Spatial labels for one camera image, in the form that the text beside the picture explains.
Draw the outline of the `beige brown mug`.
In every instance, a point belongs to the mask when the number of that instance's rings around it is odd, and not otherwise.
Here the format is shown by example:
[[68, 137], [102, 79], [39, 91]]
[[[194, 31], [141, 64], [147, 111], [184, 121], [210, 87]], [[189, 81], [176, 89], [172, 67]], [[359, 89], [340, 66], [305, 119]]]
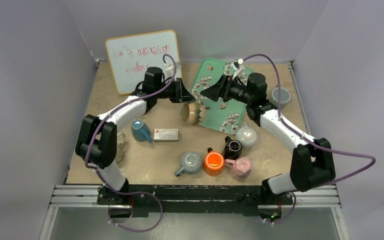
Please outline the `beige brown mug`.
[[190, 102], [182, 106], [180, 111], [181, 120], [191, 126], [202, 124], [207, 116], [207, 107], [202, 103]]

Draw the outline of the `grey mug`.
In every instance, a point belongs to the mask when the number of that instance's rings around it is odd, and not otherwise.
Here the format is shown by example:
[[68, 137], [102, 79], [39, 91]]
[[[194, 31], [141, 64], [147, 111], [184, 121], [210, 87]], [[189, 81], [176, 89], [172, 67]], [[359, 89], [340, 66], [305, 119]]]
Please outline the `grey mug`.
[[272, 104], [280, 104], [280, 109], [283, 110], [285, 106], [291, 101], [291, 93], [284, 87], [274, 87], [269, 95], [269, 100]]

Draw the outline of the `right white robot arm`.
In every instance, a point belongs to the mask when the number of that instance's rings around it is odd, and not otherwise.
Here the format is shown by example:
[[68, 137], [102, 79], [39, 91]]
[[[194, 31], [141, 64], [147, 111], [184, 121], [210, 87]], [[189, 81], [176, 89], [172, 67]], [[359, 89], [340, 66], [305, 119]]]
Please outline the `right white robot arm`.
[[325, 138], [306, 136], [286, 119], [268, 100], [267, 88], [266, 77], [261, 73], [251, 73], [246, 83], [239, 77], [223, 74], [200, 95], [214, 102], [222, 99], [244, 103], [248, 117], [292, 153], [288, 173], [262, 181], [260, 196], [264, 202], [272, 204], [285, 192], [305, 192], [329, 183], [336, 177], [336, 171], [330, 142]]

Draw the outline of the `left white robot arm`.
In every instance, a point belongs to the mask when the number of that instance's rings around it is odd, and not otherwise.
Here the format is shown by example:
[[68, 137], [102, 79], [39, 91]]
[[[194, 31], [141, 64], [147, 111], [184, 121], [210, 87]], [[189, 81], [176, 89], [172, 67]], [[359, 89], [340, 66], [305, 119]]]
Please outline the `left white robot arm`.
[[127, 179], [115, 160], [118, 135], [125, 126], [148, 113], [159, 99], [169, 99], [172, 103], [195, 101], [182, 78], [176, 77], [180, 67], [179, 62], [165, 71], [148, 67], [144, 80], [124, 102], [98, 116], [88, 114], [82, 120], [75, 154], [83, 159], [86, 168], [96, 171], [104, 186], [111, 189], [110, 199], [118, 205], [129, 199], [129, 191], [124, 187]]

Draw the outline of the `white speckled mug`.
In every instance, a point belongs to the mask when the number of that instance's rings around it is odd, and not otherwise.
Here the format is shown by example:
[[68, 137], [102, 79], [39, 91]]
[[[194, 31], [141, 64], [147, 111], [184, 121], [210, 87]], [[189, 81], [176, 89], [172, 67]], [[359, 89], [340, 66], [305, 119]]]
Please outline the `white speckled mug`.
[[241, 124], [241, 127], [235, 134], [236, 140], [238, 140], [244, 148], [252, 148], [258, 142], [257, 132], [248, 126], [245, 122]]

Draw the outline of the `blue teal mug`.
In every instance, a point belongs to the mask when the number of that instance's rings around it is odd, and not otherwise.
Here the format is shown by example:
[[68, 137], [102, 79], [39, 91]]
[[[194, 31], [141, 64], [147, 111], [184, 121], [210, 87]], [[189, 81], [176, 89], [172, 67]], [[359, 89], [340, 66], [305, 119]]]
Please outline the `blue teal mug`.
[[153, 139], [151, 137], [151, 131], [142, 120], [135, 119], [130, 125], [130, 130], [133, 138], [137, 142], [153, 142]]

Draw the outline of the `black mug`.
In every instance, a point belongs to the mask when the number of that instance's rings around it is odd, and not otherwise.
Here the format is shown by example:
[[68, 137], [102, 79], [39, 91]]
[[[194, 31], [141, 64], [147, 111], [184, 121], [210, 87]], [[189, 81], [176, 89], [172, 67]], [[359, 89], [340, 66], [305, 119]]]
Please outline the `black mug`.
[[238, 140], [232, 139], [230, 136], [226, 136], [224, 141], [225, 146], [222, 151], [224, 159], [237, 160], [243, 151], [242, 144]]

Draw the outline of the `grey-blue upside-down mug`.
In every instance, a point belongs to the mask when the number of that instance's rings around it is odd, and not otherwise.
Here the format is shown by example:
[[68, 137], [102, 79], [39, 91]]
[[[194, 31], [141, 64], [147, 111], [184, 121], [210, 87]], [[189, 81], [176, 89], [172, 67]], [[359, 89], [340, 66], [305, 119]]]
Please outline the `grey-blue upside-down mug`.
[[174, 175], [180, 177], [183, 174], [197, 174], [203, 167], [203, 160], [198, 152], [188, 151], [180, 158], [180, 167], [175, 171]]

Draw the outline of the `orange mug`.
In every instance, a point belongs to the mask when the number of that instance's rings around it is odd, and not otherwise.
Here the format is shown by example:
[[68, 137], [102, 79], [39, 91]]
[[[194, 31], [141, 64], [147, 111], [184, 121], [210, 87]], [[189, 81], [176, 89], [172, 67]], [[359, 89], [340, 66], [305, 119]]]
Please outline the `orange mug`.
[[220, 152], [209, 147], [203, 160], [203, 169], [205, 173], [211, 177], [216, 177], [222, 173], [224, 165], [224, 156]]

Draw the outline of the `pink faceted mug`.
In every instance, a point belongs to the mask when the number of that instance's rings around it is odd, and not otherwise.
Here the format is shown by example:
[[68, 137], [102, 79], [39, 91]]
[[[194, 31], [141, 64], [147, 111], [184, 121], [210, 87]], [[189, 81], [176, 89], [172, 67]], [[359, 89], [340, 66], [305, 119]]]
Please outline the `pink faceted mug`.
[[230, 176], [239, 182], [244, 181], [252, 171], [251, 161], [246, 157], [240, 157], [236, 160], [226, 159], [224, 164], [230, 168]]

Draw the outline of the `cream white mug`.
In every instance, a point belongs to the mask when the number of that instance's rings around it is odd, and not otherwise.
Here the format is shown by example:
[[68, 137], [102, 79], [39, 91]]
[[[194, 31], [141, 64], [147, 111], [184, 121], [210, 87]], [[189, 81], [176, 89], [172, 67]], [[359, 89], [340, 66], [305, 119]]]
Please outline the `cream white mug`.
[[115, 162], [119, 166], [125, 157], [126, 135], [124, 133], [118, 133], [116, 140], [117, 151], [115, 156]]

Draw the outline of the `green floral tray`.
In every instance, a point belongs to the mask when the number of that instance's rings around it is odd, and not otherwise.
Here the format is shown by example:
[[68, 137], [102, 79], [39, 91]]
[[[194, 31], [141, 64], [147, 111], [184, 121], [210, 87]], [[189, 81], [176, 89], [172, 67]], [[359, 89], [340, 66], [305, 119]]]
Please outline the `green floral tray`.
[[202, 60], [189, 88], [196, 101], [205, 108], [206, 116], [197, 123], [199, 126], [229, 135], [235, 135], [242, 126], [246, 115], [244, 103], [235, 100], [224, 102], [222, 99], [212, 101], [200, 95], [201, 91], [214, 85], [222, 75], [232, 76], [235, 72], [227, 61], [211, 57]]

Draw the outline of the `small white card box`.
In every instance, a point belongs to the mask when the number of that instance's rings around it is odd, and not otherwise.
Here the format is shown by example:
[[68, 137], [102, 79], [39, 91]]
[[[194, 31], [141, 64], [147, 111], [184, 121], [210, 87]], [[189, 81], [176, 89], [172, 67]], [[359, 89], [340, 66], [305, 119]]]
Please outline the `small white card box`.
[[156, 128], [154, 130], [153, 140], [155, 142], [178, 141], [179, 130], [177, 128], [173, 128], [173, 129]]

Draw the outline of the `white whiteboard yellow frame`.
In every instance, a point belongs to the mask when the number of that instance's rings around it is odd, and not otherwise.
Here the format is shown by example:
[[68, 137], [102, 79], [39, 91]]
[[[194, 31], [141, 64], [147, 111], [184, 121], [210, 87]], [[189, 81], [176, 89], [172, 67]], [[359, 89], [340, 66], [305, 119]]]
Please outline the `white whiteboard yellow frame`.
[[120, 95], [128, 95], [137, 83], [144, 79], [149, 67], [163, 71], [180, 62], [177, 35], [174, 30], [148, 32], [136, 35], [109, 38], [105, 42], [108, 61], [111, 66], [115, 87]]

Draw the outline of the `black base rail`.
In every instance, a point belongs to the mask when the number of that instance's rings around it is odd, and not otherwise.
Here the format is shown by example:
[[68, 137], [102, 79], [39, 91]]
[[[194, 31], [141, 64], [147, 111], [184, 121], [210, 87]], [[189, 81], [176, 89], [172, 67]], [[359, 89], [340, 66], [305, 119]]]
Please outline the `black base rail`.
[[150, 213], [240, 214], [246, 217], [272, 214], [295, 208], [341, 206], [334, 185], [305, 192], [266, 196], [259, 185], [152, 185], [129, 184], [118, 192], [104, 185], [55, 186], [53, 207], [110, 208], [131, 210], [134, 217]]

